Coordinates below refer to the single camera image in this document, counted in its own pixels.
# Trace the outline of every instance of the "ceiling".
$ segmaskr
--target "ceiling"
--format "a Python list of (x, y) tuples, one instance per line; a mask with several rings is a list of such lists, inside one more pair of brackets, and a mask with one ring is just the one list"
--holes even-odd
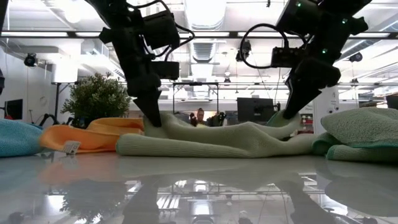
[[(188, 27), (185, 13), (185, 2), (199, 0), (164, 0), (175, 16), (176, 23), (181, 26)], [(149, 0), (132, 0), (131, 4), (145, 4)], [(212, 6), (210, 0), (201, 0), (200, 7), (209, 13), (203, 14), (202, 17), (209, 19), (211, 17)], [(275, 24), (284, 7), (283, 0), (272, 0), (271, 6), (266, 7), (266, 1), (260, 0), (226, 0), (223, 25), (218, 29), (227, 31), (245, 31), (258, 23)], [(10, 0), (9, 18), (4, 22), (4, 30), (40, 30), (40, 31), (100, 31), (105, 26), (104, 22), (95, 13), (93, 8), (86, 2), (79, 5), (70, 5), (71, 0)], [(387, 26), (397, 21), (398, 0), (373, 0), (371, 4), (366, 6), (362, 11), (357, 13), (355, 17), (364, 16), (369, 25), (369, 31), (378, 32), (384, 30)], [(163, 10), (160, 6), (154, 6), (150, 9), (143, 10), (143, 14), (152, 14), (158, 10)], [(75, 54), (75, 50), (70, 50), (70, 43), (82, 42), (83, 40), (70, 39), (12, 39), (11, 42), (18, 45), (34, 45), (34, 46), (57, 46), (68, 54)], [(280, 39), (251, 39), (252, 54), (248, 58), (248, 62), (255, 65), (267, 65), (271, 59), (271, 50), (276, 46), (281, 46)], [(291, 46), (298, 47), (301, 45), (300, 40), (292, 39), (289, 41)], [(349, 40), (344, 51), (352, 49), (364, 40)], [(215, 44), (215, 54), (213, 56), (211, 73), (206, 73), (204, 79), (206, 82), (223, 82), (226, 77), (225, 73), (229, 72), (229, 78), (232, 82), (280, 82), (279, 91), (276, 92), (275, 86), (269, 86), (268, 92), (261, 89), (263, 86), (249, 85), (230, 85), (222, 86), (221, 89), (230, 89), (220, 91), (220, 98), (235, 98), (237, 96), (250, 96), (256, 94), (260, 96), (278, 99), (287, 98), (288, 91), (282, 83), (286, 78), (289, 69), (272, 68), (268, 70), (256, 70), (247, 67), (242, 62), (237, 63), (235, 56), (239, 39), (217, 39)], [(335, 66), (341, 70), (341, 82), (347, 83), (353, 78), (358, 78), (360, 83), (374, 82), (395, 82), (398, 80), (398, 40), (382, 40), (361, 49), (363, 60), (361, 62), (351, 63), (347, 60), (340, 60)], [(117, 61), (116, 55), (111, 51), (110, 57)], [(191, 45), (185, 45), (177, 49), (173, 54), (173, 60), (180, 62), (182, 80), (195, 80), (197, 77), (191, 76), (192, 65), (192, 48)], [(367, 93), (375, 86), (361, 86), (355, 91), (347, 91), (351, 87), (341, 90), (342, 98), (350, 99), (353, 93)], [(186, 97), (186, 93), (179, 93), (182, 98)]]

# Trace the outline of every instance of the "person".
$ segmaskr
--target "person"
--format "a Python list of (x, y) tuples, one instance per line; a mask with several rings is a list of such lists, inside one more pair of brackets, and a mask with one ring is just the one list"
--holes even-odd
[(205, 117), (205, 111), (202, 108), (199, 108), (197, 111), (198, 124), (206, 125), (205, 121), (203, 120), (204, 117)]

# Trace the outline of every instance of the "black monitor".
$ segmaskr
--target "black monitor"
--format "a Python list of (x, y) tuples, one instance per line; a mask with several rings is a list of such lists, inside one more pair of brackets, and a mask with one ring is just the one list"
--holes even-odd
[(386, 96), (388, 108), (398, 110), (398, 96)]
[(274, 101), (262, 98), (238, 98), (239, 122), (267, 122), (274, 114)]
[(4, 118), (6, 115), (12, 117), (12, 119), (22, 119), (23, 112), (23, 100), (10, 100), (4, 103), (4, 108), (7, 112), (4, 112)]

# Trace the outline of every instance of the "ceiling duct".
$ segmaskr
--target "ceiling duct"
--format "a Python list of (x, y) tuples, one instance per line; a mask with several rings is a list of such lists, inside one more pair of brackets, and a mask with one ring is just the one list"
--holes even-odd
[[(187, 23), (194, 31), (220, 30), (223, 26), (226, 11), (226, 0), (185, 0), (185, 15)], [(198, 63), (210, 63), (214, 59), (217, 43), (190, 44), (191, 59)], [(208, 78), (213, 71), (211, 64), (191, 65), (193, 78)], [(195, 86), (193, 96), (209, 97), (203, 87)]]
[[(398, 30), (398, 14), (392, 16), (390, 19), (383, 22), (383, 24), (389, 24), (385, 26), (383, 29), (379, 30), (379, 32), (397, 32)], [(347, 58), (355, 53), (360, 52), (361, 50), (374, 45), (375, 43), (380, 42), (381, 40), (353, 40), (351, 41), (350, 47), (343, 51), (341, 54), (340, 60)]]

